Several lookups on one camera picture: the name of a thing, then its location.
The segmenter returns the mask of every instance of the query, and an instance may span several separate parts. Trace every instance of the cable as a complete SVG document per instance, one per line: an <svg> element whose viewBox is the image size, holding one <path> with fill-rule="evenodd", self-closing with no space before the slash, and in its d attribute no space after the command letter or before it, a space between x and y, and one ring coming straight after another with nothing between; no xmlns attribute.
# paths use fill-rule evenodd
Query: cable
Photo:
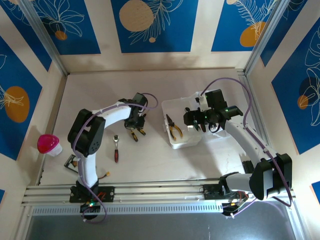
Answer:
<svg viewBox="0 0 320 240"><path fill-rule="evenodd" d="M235 79L235 78L231 78L231 77L220 77L220 78L217 78L217 79L213 80L212 82L210 82L210 83L208 84L208 86L206 86L206 88L202 91L202 93L200 94L200 96L202 96L202 95L205 93L205 91L206 91L213 83L215 83L215 82L217 82L217 81L220 81L220 80L232 80L232 81L237 82L238 84L240 84L240 85L245 89L245 91L247 92L248 97L249 97L249 104L248 104L248 108L247 108L247 110L245 111L245 114L244 114L244 116L243 116L243 126L244 126L245 130L255 139L255 141L260 145L260 147L261 147L263 150L267 149L267 147L266 147L266 146L256 137L256 135L247 127L246 120L247 120L247 116L248 116L248 114L249 114L250 108L252 107L252 96L251 96L251 93L250 93L249 89L248 89L242 82L240 82L239 80L237 80L237 79ZM282 171L281 171L281 169L280 169L277 161L274 159L274 157L271 155L271 153L269 152L268 149L265 151L265 154L267 154L268 157L272 160L272 162L273 162L273 164L274 164L277 172L279 173L280 178L281 178L281 180L282 180L282 183L283 183L283 185L284 185L284 187L285 187L285 190L286 190L286 192L287 192L287 194L288 194L288 198L289 198L290 203L286 203L286 202L282 201L281 199L279 199L279 198L277 198L277 197L273 197L273 198L276 199L277 201L279 201L280 203L286 205L287 207L291 207L293 198L292 198L292 195L291 195L291 192L290 192L290 188L289 188L289 186L288 186L288 184L287 184L287 181L286 181L286 179L285 179L285 176L284 176L284 174L282 173Z"/></svg>
<svg viewBox="0 0 320 240"><path fill-rule="evenodd" d="M248 203L247 206L243 207L241 210L239 210L238 212L236 212L235 214L231 214L231 216L226 216L227 218L234 218L235 216L237 216L238 214L242 213L244 210L246 210L248 207L250 207L255 201L257 200L257 198L253 199L252 202Z"/></svg>
<svg viewBox="0 0 320 240"><path fill-rule="evenodd" d="M78 132L77 136L75 137L75 140L73 142L73 145L72 145L72 150L74 152L74 154L76 155L76 157L79 160L79 164L78 164L78 171L79 171L79 177L83 183L83 185L85 186L85 188L92 194L92 196L94 198L96 198L98 200L98 202L101 204L101 206L103 207L104 209L104 217L102 220L100 221L95 221L95 222L92 222L92 221L89 221L88 223L91 223L91 224L99 224L99 223L102 223L106 218L107 218L107 208L104 206L103 202L100 200L100 198L97 197L97 195L90 189L90 187L87 185L85 179L84 179L84 176L83 176L83 161L82 161L82 158L81 158L81 155L79 155L78 151L76 151L76 145L77 145L77 142L80 138L80 135L83 133L84 129L86 128L86 126L89 124L89 122L96 116L100 115L100 114L103 114L105 113L106 111L109 111L111 109L115 109L115 108L119 108L119 107L125 107L125 106L136 106L136 107L140 107L140 108L144 108L144 109L155 109L157 106L158 106L158 99L151 93L145 93L146 95L150 95L152 97L154 97L155 101L156 101L156 105L154 107L147 107L147 106L142 106L142 105L139 105L139 104L135 104L135 103L123 103L123 104L119 104L119 105L112 105L112 106L109 106L109 107L106 107L102 110L100 110L99 112L96 112L95 114L93 114L91 117L89 117L87 119L87 121L85 121L85 123L83 124L83 126L81 127L80 131Z"/></svg>

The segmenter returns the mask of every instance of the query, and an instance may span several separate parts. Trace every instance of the pliers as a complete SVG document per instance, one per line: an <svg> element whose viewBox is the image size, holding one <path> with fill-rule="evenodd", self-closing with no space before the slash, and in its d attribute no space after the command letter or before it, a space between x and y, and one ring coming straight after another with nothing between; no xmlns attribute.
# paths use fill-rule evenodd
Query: pliers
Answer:
<svg viewBox="0 0 320 240"><path fill-rule="evenodd" d="M168 116L168 114L166 114L166 119L168 121L168 125L169 125L169 130L170 130L170 135L173 138L173 140L177 140L177 138L175 137L174 133L173 133L173 128L175 128L179 134L180 137L182 138L184 136L184 134L182 133L181 129L175 125L175 123L172 121L172 119Z"/></svg>

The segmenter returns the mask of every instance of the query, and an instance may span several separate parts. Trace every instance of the metal rod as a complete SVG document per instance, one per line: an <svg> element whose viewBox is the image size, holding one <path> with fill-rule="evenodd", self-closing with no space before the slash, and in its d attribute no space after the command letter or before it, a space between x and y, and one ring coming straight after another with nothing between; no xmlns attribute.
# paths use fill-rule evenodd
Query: metal rod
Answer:
<svg viewBox="0 0 320 240"><path fill-rule="evenodd" d="M274 1L277 1L277 4L274 7L268 21L266 22L262 30L262 33L260 34L260 37L258 38L251 52L249 60L244 67L245 76L251 73L255 63L260 58L262 51L267 45L272 33L274 32L279 20L282 18L282 15L285 12L290 2L290 0L274 0Z"/></svg>
<svg viewBox="0 0 320 240"><path fill-rule="evenodd" d="M58 69L63 73L63 75L67 76L68 72L61 61L60 54L51 37L49 36L45 26L43 25L40 17L38 16L32 2L29 0L18 0L18 5L52 61L57 65Z"/></svg>

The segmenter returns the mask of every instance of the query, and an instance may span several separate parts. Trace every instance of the pink object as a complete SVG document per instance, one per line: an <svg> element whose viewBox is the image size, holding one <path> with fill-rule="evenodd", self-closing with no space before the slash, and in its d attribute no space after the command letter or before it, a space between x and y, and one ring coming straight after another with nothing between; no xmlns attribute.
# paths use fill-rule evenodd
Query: pink object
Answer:
<svg viewBox="0 0 320 240"><path fill-rule="evenodd" d="M37 148L42 154L49 154L52 157L62 152L59 138L51 134L41 135L38 139Z"/></svg>

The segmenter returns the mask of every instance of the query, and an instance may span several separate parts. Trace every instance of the black base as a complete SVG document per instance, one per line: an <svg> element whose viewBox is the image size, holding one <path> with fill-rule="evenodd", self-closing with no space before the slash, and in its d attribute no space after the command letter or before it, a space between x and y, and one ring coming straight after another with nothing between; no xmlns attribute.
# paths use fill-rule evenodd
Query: black base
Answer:
<svg viewBox="0 0 320 240"><path fill-rule="evenodd" d="M99 193L105 193L105 196L101 201L103 203L112 203L114 201L115 196L115 187L114 186L98 186L98 182L91 188L94 194L99 195ZM92 194L84 188L78 181L76 182L76 186L71 187L70 194L70 203L86 203L93 200Z"/></svg>

